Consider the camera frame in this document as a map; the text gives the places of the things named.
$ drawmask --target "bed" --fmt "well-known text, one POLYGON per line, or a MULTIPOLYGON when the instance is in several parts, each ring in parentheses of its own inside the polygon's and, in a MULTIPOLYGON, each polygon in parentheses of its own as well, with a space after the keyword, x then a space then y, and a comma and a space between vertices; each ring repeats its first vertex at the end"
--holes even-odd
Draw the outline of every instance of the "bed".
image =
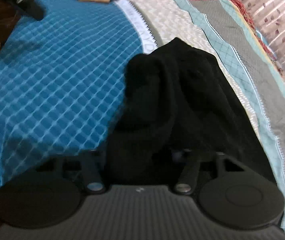
POLYGON ((44 20, 22 18, 0 52, 0 187, 50 155, 103 150, 126 63, 179 37, 216 57, 285 196, 285 84, 233 3, 39 1, 44 20))

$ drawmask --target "black cloth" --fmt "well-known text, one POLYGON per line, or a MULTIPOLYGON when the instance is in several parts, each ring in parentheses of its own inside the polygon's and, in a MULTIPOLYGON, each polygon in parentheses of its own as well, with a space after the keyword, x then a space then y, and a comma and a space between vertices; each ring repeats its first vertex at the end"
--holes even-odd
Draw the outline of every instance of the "black cloth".
POLYGON ((193 154, 224 152, 275 182, 246 111, 213 55, 175 38, 133 57, 125 83, 123 112, 107 138, 105 170, 113 183, 179 177, 181 169, 168 164, 166 149, 185 148, 193 154))

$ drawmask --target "blue diamond pattern fabric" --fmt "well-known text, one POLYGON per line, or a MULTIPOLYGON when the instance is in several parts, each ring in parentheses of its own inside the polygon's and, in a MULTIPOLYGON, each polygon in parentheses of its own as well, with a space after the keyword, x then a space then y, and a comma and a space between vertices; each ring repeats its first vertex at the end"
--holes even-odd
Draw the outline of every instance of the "blue diamond pattern fabric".
POLYGON ((39 0, 0 52, 0 186, 53 154, 96 148, 123 99, 127 62, 142 53, 116 4, 39 0))

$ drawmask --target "ribbed gray platform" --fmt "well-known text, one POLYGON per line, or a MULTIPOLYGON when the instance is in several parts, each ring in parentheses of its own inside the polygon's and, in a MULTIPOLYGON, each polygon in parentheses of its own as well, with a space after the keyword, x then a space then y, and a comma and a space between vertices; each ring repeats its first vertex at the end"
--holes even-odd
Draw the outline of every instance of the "ribbed gray platform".
POLYGON ((166 186, 113 186, 89 196, 62 223, 43 229, 0 227, 5 240, 285 240, 276 226, 257 231, 225 228, 204 216, 190 197, 166 186))

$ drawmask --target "blue quilted blanket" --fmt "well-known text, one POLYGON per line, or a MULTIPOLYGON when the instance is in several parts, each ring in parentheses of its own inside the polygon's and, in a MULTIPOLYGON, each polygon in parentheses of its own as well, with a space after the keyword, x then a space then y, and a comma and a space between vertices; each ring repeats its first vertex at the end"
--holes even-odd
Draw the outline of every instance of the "blue quilted blanket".
POLYGON ((114 4, 39 0, 0 52, 0 186, 53 154, 96 148, 123 97, 140 38, 114 4))

